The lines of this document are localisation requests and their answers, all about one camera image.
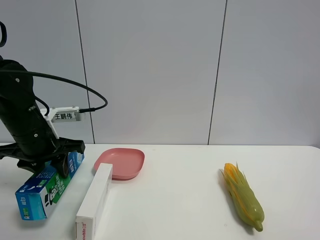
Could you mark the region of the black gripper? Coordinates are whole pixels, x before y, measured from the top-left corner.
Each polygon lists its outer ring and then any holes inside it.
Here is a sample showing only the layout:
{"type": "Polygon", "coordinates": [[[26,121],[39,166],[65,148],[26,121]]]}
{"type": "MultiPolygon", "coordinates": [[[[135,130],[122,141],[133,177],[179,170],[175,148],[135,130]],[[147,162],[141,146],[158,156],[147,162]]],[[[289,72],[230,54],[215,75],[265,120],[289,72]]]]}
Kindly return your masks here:
{"type": "Polygon", "coordinates": [[[39,136],[19,136],[15,143],[2,145],[0,157],[18,159],[17,167],[31,173],[41,172],[51,161],[57,173],[66,179],[69,175],[68,153],[84,153],[83,140],[39,136]]]}

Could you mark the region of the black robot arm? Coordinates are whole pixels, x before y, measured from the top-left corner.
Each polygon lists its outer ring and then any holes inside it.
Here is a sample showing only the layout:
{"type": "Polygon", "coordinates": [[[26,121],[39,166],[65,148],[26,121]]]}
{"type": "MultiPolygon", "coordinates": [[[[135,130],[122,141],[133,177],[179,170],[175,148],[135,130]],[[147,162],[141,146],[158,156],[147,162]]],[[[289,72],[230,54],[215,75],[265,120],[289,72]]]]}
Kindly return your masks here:
{"type": "Polygon", "coordinates": [[[84,153],[84,142],[55,134],[36,103],[34,79],[20,63],[2,59],[0,69],[0,120],[15,141],[1,146],[0,157],[18,159],[17,166],[32,173],[50,163],[67,178],[68,154],[84,153]]]}

